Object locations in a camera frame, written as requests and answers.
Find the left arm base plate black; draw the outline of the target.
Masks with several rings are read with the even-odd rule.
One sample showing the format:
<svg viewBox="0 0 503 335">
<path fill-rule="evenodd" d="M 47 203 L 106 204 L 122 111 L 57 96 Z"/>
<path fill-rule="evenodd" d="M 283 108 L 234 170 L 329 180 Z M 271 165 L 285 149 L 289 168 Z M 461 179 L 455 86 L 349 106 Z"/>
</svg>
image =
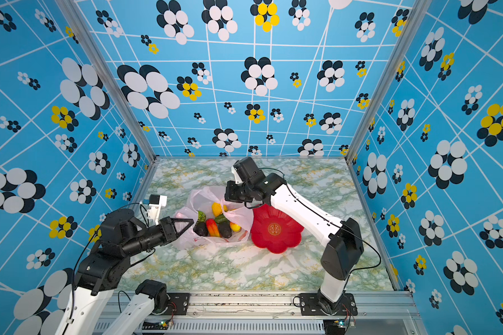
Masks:
<svg viewBox="0 0 503 335">
<path fill-rule="evenodd" d="M 189 293 L 166 293 L 150 297 L 140 293 L 129 302 L 133 311 L 150 311 L 150 315 L 186 315 L 189 306 Z"/>
</svg>

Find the green lime fruit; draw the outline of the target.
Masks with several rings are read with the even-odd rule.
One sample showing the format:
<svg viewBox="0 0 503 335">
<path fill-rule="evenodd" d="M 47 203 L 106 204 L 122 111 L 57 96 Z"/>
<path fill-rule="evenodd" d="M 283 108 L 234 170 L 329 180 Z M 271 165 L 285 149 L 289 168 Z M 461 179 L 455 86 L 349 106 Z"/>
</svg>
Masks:
<svg viewBox="0 0 503 335">
<path fill-rule="evenodd" d="M 217 224 L 220 224 L 220 223 L 224 223 L 224 222 L 229 222 L 229 219 L 227 219 L 225 215 L 220 214 L 215 217 L 215 222 Z"/>
</svg>

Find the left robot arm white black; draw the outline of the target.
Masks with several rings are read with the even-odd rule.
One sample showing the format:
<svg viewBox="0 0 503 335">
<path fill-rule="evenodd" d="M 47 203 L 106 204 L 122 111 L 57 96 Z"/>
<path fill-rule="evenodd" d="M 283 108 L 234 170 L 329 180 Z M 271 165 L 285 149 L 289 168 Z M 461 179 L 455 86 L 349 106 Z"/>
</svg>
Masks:
<svg viewBox="0 0 503 335">
<path fill-rule="evenodd" d="M 118 209 L 107 215 L 96 232 L 100 239 L 93 251 L 77 263 L 70 299 L 57 334 L 92 334 L 123 275 L 134 266 L 131 258 L 177 240 L 182 235 L 176 229 L 178 223 L 189 229 L 194 220 L 165 217 L 146 226 L 130 209 Z M 184 316 L 189 299 L 188 293 L 169 294 L 165 283 L 145 280 L 105 334 L 133 334 L 149 315 Z"/>
</svg>

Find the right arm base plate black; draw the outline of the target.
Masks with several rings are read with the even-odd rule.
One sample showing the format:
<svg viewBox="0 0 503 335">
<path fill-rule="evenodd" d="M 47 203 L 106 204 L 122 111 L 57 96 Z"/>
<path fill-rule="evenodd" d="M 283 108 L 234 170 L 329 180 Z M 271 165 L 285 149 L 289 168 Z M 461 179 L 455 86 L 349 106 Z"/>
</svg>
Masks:
<svg viewBox="0 0 503 335">
<path fill-rule="evenodd" d="M 331 302 L 320 293 L 301 293 L 300 311 L 304 316 L 357 316 L 358 308 L 353 294 L 345 293 L 336 302 Z"/>
</svg>

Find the red yellow mango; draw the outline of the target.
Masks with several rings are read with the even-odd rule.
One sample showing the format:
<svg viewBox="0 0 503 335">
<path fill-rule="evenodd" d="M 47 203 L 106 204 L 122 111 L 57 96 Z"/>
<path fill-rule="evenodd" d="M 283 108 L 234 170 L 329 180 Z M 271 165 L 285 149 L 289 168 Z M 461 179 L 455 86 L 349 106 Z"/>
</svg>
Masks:
<svg viewBox="0 0 503 335">
<path fill-rule="evenodd" d="M 237 225 L 236 223 L 233 223 L 233 222 L 230 222 L 230 229 L 234 232 L 234 233 L 239 233 L 242 228 Z"/>
<path fill-rule="evenodd" d="M 208 219 L 205 222 L 206 228 L 208 229 L 208 234 L 210 237 L 221 237 L 219 228 L 214 219 Z"/>
</svg>

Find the pink translucent plastic bag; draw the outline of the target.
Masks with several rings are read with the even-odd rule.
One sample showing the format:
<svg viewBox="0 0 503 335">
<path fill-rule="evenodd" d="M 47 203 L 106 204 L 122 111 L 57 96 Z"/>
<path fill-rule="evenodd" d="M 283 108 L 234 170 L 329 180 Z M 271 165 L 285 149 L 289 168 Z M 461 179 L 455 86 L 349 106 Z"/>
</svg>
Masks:
<svg viewBox="0 0 503 335">
<path fill-rule="evenodd" d="M 183 250 L 208 244 L 217 247 L 234 247 L 243 244 L 249 239 L 254 220 L 253 211 L 242 203 L 226 202 L 224 194 L 225 188 L 223 186 L 206 186 L 201 189 L 195 189 L 190 193 L 186 205 L 177 210 L 175 217 L 193 219 L 194 225 L 173 243 L 176 248 Z M 212 213 L 212 204 L 214 202 L 218 202 L 221 206 L 226 207 L 223 215 L 229 219 L 229 223 L 236 223 L 242 228 L 239 233 L 233 232 L 232 237 L 229 239 L 210 236 L 200 237 L 194 232 L 194 226 L 197 223 L 199 211 L 206 214 L 206 220 L 215 220 Z"/>
</svg>

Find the orange green papaya fruit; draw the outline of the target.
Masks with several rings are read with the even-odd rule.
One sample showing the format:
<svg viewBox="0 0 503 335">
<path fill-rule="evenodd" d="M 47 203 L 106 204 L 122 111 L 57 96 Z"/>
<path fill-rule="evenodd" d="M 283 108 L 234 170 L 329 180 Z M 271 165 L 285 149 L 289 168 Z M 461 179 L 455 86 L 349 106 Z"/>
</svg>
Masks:
<svg viewBox="0 0 503 335">
<path fill-rule="evenodd" d="M 206 219 L 207 219 L 206 218 L 206 214 L 204 212 L 202 212 L 202 211 L 199 211 L 198 212 L 198 220 L 197 220 L 197 222 L 198 223 L 205 223 Z"/>
</svg>

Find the yellow lemon fruit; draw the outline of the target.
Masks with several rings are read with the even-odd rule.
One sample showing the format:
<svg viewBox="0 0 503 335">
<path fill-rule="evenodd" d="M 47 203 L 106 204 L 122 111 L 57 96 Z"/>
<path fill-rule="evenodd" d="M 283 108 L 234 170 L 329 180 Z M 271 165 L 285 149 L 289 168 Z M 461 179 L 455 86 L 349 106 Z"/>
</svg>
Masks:
<svg viewBox="0 0 503 335">
<path fill-rule="evenodd" d="M 224 210 L 226 210 L 226 207 L 221 206 L 220 203 L 214 202 L 212 204 L 212 213 L 213 213 L 214 217 L 218 217 L 218 216 L 222 215 Z"/>
</svg>

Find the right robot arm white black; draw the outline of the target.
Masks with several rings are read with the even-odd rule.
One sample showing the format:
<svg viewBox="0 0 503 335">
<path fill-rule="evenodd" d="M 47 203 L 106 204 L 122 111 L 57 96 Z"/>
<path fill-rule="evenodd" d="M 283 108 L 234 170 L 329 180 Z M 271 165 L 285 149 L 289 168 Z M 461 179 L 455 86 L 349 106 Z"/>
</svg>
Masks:
<svg viewBox="0 0 503 335">
<path fill-rule="evenodd" d="M 359 224 L 339 219 L 305 199 L 282 176 L 264 172 L 250 157 L 238 160 L 231 169 L 225 199 L 245 205 L 260 202 L 285 213 L 308 230 L 324 247 L 321 265 L 326 271 L 317 293 L 318 305 L 334 315 L 342 304 L 350 273 L 364 251 Z"/>
</svg>

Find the dark avocado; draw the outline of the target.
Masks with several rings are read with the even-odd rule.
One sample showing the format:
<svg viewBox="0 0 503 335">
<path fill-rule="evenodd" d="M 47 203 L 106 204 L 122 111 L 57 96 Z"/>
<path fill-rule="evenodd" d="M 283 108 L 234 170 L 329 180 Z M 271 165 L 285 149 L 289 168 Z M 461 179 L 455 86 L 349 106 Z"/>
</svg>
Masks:
<svg viewBox="0 0 503 335">
<path fill-rule="evenodd" d="M 205 222 L 197 222 L 194 226 L 194 232 L 200 237 L 209 237 L 207 226 Z"/>
<path fill-rule="evenodd" d="M 218 230 L 221 237 L 229 239 L 232 237 L 233 230 L 231 229 L 230 223 L 225 221 L 218 224 Z"/>
</svg>

